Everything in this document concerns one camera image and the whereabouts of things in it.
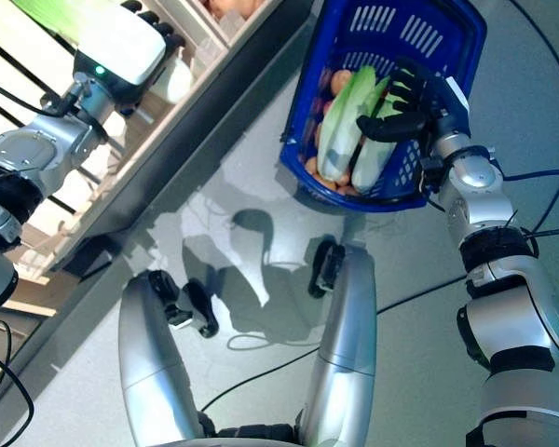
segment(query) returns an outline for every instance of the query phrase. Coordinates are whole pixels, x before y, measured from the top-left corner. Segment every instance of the potato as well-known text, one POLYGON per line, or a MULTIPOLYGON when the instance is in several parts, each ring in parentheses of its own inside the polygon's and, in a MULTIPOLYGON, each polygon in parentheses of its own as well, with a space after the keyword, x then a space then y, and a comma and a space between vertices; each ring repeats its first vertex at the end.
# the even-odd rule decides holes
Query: potato
POLYGON ((227 11, 235 9, 245 20, 261 6, 264 0, 209 0, 209 9, 217 20, 227 11))
POLYGON ((341 194, 342 196, 359 196, 359 192, 354 189, 354 186, 350 186, 347 184, 346 186, 340 186, 337 188, 337 194, 341 194))
POLYGON ((307 163, 305 163, 305 171, 310 175, 315 175, 317 173, 317 158, 315 156, 307 160, 307 163))
POLYGON ((350 70, 338 70, 332 76, 331 90, 334 96, 342 91, 342 88, 346 86, 350 78, 352 77, 352 72, 350 70))
POLYGON ((313 178, 319 182, 320 184, 322 184, 323 186, 325 186, 326 188, 331 189, 332 191, 335 191, 336 186, 334 182, 331 182, 329 180, 325 180, 323 179, 319 174, 313 174, 313 178))
POLYGON ((344 172, 344 175, 342 175, 335 183, 337 183, 337 186, 346 186, 348 183, 350 183, 350 169, 344 172))

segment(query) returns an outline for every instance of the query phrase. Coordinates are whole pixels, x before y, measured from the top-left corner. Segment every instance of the robot finger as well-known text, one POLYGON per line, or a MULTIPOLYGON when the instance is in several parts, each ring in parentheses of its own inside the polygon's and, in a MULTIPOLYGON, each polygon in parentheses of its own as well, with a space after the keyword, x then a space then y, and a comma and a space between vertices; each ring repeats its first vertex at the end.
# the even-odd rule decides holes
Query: robot finger
POLYGON ((145 11, 141 14, 138 14, 138 16, 150 25, 155 25, 159 22, 159 16, 153 11, 145 11))
POLYGON ((179 47, 184 47, 186 45, 186 40, 179 34, 170 34, 164 37, 166 42, 166 50, 169 53, 174 52, 179 47))
POLYGON ((154 28, 164 37, 174 32, 174 29, 171 27, 171 25, 169 23, 166 23, 165 21, 154 25, 154 28))
POLYGON ((389 93, 391 95, 402 98, 406 102, 416 101, 416 93, 406 87, 394 86, 389 87, 389 93))
POLYGON ((413 112, 418 109, 418 104, 416 102, 395 101, 393 108, 399 112, 413 112))
POLYGON ((405 69, 398 69, 394 70, 389 77, 391 77, 392 82, 400 82, 404 84, 409 89, 413 90, 414 92, 422 91, 424 87, 425 81, 422 79, 418 79, 414 75, 407 72, 405 69))
POLYGON ((138 0, 127 0, 126 2, 123 2, 121 6, 125 7, 130 12, 137 12, 143 8, 143 5, 141 5, 141 2, 138 0))

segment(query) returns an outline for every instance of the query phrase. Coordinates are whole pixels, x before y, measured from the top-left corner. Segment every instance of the robotic hand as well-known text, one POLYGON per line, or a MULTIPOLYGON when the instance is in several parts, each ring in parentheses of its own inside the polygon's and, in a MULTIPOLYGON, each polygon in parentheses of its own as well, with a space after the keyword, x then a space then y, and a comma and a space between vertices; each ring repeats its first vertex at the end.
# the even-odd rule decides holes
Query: robotic hand
POLYGON ((75 54, 74 83, 31 124, 0 135, 0 305, 18 276, 3 252, 20 244, 21 226, 66 175, 107 140, 102 124, 131 110, 184 40, 140 2, 112 5, 75 54))
POLYGON ((489 151, 470 142, 468 104, 453 78, 402 60, 397 119, 361 117, 379 141, 419 138, 424 182, 439 193, 468 272, 472 300, 457 313, 471 358, 490 376, 467 446, 559 446, 559 299, 528 247, 489 151))

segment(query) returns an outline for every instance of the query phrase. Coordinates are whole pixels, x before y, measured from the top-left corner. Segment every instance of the blue basket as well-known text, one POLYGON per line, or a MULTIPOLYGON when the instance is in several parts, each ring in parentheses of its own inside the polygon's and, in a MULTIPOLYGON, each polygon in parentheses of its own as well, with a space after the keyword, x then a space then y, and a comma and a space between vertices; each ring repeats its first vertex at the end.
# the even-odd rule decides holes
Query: blue basket
POLYGON ((468 96, 486 35, 486 24, 466 0, 326 0, 308 49, 284 133, 281 161, 314 197, 352 210, 385 212, 418 208, 417 142, 398 144, 381 177, 365 196, 341 196, 312 178, 304 163, 317 154, 314 131, 331 99, 331 73, 373 65, 388 75, 406 56, 436 73, 453 76, 468 96))

